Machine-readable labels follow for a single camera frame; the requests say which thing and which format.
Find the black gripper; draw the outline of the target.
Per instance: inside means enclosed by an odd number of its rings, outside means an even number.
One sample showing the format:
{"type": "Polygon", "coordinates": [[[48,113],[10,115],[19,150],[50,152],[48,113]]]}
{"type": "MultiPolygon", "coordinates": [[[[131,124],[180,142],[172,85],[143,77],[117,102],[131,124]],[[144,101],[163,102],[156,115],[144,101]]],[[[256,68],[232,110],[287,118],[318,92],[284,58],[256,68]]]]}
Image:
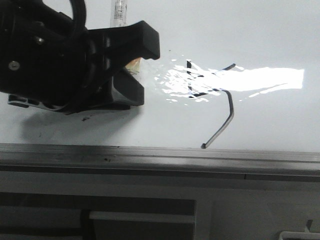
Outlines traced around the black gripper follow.
{"type": "Polygon", "coordinates": [[[113,107],[108,28],[86,28],[86,5],[72,17],[41,0],[0,3],[0,90],[9,105],[58,113],[113,107]]]}

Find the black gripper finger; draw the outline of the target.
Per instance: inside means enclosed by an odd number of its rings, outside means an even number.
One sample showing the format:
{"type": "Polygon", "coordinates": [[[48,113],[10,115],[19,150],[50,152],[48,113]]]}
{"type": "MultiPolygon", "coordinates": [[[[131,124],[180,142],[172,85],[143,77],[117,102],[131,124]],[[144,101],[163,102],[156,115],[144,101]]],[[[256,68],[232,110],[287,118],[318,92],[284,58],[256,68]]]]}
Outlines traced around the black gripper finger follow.
{"type": "Polygon", "coordinates": [[[131,107],[142,106],[145,103],[144,87],[122,68],[118,73],[108,79],[80,105],[69,110],[68,114],[93,110],[128,110],[131,107]]]}
{"type": "Polygon", "coordinates": [[[137,58],[160,58],[160,36],[145,21],[114,28],[92,29],[88,32],[95,52],[92,59],[105,75],[114,75],[137,58]]]}

